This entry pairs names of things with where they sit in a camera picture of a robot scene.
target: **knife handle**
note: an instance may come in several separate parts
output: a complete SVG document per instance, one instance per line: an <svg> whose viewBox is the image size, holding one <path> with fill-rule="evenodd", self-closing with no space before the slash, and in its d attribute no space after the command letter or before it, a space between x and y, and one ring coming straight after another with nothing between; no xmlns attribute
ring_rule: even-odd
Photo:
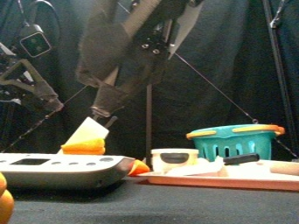
<svg viewBox="0 0 299 224"><path fill-rule="evenodd" d="M244 155L237 155L235 157L223 158L224 165L237 165L237 164L244 164L247 162L255 162L257 160L259 160L259 155L256 153L248 153Z"/></svg>

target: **basket handle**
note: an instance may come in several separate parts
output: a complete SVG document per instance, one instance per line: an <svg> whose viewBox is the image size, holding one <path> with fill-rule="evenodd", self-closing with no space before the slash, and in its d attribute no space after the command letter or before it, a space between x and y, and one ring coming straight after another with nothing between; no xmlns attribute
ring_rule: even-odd
<svg viewBox="0 0 299 224"><path fill-rule="evenodd" d="M285 133L285 129L276 125L257 125L257 126L248 126L241 128L235 128L232 132L244 132L244 131L253 131L253 130L272 130L276 136L280 136Z"/></svg>
<svg viewBox="0 0 299 224"><path fill-rule="evenodd" d="M200 132L191 132L185 136L187 136L188 139L191 139L193 137L203 137L203 136L215 135L216 133L217 133L216 130L205 130L205 131L200 131Z"/></svg>

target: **plastic basket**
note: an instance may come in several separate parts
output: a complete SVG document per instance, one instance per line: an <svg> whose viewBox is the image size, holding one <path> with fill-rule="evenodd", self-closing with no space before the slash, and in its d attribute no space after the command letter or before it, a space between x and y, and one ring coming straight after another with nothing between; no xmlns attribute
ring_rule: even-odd
<svg viewBox="0 0 299 224"><path fill-rule="evenodd" d="M260 159L271 159L272 139L284 134L284 128L276 125L244 124L197 129L187 134L199 150L199 157L211 162L216 156L233 157L257 153Z"/></svg>

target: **orange item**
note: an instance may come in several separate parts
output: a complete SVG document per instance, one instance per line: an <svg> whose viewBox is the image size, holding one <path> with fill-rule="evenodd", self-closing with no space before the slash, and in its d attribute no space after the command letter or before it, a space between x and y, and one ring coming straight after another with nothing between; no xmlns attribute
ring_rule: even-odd
<svg viewBox="0 0 299 224"><path fill-rule="evenodd" d="M65 143L60 148L62 154L102 155L105 153L105 140L94 138L82 142Z"/></svg>
<svg viewBox="0 0 299 224"><path fill-rule="evenodd" d="M5 176L0 172L0 197L5 191L6 183L5 183Z"/></svg>
<svg viewBox="0 0 299 224"><path fill-rule="evenodd" d="M5 190L5 177L0 172L0 224L8 223L14 209L14 199Z"/></svg>
<svg viewBox="0 0 299 224"><path fill-rule="evenodd" d="M151 170L149 170L149 167L146 166L146 164L142 161L140 161L138 159L136 159L133 167L130 169L130 172L126 174L126 176L133 177L137 174L141 174L141 173L145 173L149 171Z"/></svg>

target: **white electronic device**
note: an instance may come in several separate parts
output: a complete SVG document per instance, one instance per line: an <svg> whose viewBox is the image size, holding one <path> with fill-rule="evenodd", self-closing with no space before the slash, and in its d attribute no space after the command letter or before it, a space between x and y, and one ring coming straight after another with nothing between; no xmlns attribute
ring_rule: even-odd
<svg viewBox="0 0 299 224"><path fill-rule="evenodd" d="M122 156L1 153L0 172L8 187L96 189L116 183L133 162Z"/></svg>

